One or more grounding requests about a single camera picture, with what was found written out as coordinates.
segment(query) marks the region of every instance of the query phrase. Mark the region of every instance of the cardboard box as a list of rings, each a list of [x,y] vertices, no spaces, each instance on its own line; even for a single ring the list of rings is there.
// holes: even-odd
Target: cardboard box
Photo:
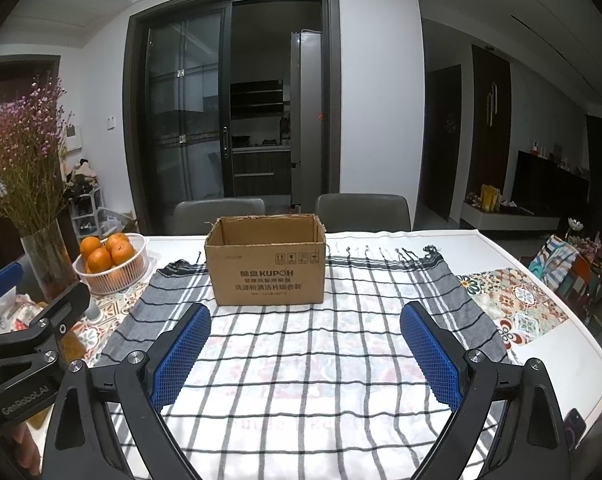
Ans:
[[[223,217],[205,248],[219,305],[323,302],[325,228],[315,215]]]

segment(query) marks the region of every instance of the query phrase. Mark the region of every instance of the refrigerator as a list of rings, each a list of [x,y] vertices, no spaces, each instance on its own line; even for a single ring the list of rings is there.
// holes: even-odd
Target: refrigerator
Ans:
[[[302,213],[314,212],[315,201],[321,195],[321,78],[321,33],[294,32],[290,46],[291,202]]]

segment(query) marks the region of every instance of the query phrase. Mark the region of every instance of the glass vase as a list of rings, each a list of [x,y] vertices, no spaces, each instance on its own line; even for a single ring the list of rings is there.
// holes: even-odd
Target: glass vase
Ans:
[[[21,243],[47,303],[52,303],[78,281],[56,220],[41,231],[21,238]]]

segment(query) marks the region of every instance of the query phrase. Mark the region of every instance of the smartphone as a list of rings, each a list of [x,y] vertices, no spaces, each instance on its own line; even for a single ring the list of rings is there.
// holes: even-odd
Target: smartphone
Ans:
[[[579,439],[584,436],[585,433],[585,420],[576,408],[570,410],[566,415],[566,418],[564,419],[564,429],[566,431],[568,451],[572,451],[577,447]]]

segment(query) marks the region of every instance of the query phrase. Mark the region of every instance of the sliding glass door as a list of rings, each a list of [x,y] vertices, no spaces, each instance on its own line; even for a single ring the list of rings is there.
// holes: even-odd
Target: sliding glass door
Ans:
[[[234,195],[229,135],[231,6],[148,31],[146,146],[152,156],[148,209],[167,234],[179,202]]]

